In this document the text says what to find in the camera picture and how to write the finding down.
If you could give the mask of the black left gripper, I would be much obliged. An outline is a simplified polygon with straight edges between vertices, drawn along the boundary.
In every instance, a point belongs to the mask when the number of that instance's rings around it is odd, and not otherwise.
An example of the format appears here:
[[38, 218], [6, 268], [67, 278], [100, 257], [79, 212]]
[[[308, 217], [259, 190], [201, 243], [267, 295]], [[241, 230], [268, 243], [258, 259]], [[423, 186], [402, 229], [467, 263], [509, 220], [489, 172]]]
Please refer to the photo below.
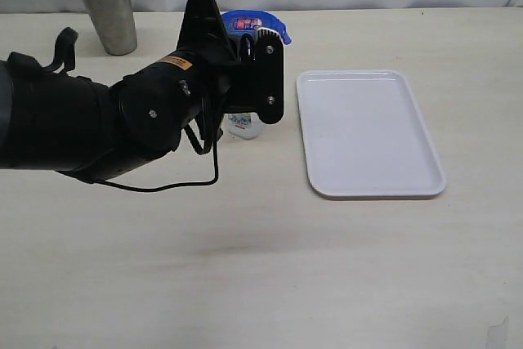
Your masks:
[[265, 124], [283, 118], [284, 45], [276, 33], [263, 30], [251, 53], [251, 60], [235, 53], [224, 27], [203, 28], [204, 86], [210, 98], [204, 113], [213, 123], [240, 112], [254, 112]]

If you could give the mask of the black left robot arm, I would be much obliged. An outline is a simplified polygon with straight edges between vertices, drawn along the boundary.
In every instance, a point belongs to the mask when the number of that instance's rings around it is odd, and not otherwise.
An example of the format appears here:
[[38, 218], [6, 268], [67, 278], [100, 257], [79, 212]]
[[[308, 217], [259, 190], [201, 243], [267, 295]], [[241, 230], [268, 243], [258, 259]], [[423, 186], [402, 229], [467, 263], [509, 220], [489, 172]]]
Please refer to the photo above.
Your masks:
[[206, 34], [111, 86], [12, 52], [1, 63], [1, 166], [109, 183], [183, 137], [214, 153], [226, 114], [279, 122], [283, 93], [284, 45], [271, 32]]

